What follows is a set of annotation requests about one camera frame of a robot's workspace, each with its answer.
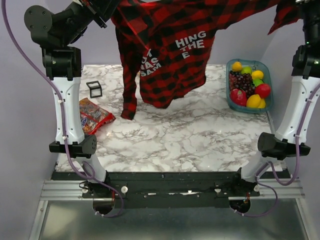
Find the green fruit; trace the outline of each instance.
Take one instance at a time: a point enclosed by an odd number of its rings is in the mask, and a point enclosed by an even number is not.
[[[245,66],[244,68],[242,68],[241,74],[252,74],[252,68],[249,66]]]
[[[260,84],[264,83],[264,81],[262,81],[261,79],[258,79],[258,78],[254,79],[252,81],[253,81],[253,84],[255,87],[258,87]]]

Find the snack bag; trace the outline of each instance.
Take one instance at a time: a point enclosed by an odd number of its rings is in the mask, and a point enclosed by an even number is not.
[[[116,120],[111,112],[95,105],[87,97],[80,100],[79,107],[81,126],[85,135],[95,134],[102,125]]]

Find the marble table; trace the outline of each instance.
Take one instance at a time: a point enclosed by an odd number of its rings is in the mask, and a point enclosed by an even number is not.
[[[271,131],[267,114],[229,108],[225,65],[208,65],[205,85],[167,109],[144,103],[138,87],[132,121],[120,117],[122,73],[120,65],[86,65],[80,85],[79,99],[88,98],[86,83],[99,80],[103,97],[91,100],[116,117],[96,133],[96,154],[109,172],[237,171],[256,153],[260,133]],[[72,172],[65,154],[59,156],[56,171]]]

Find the gray floor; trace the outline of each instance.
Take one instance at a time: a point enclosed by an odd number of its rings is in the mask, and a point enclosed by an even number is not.
[[[261,213],[272,200],[254,200]],[[307,240],[295,200],[281,200],[261,218],[230,209],[130,209],[118,218],[94,215],[88,201],[50,202],[41,240]]]

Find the grapes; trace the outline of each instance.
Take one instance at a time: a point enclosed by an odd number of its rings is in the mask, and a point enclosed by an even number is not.
[[[255,94],[255,86],[253,85],[253,80],[251,74],[245,73],[241,74],[240,72],[229,72],[229,90],[232,91],[234,89],[242,89],[246,97]]]

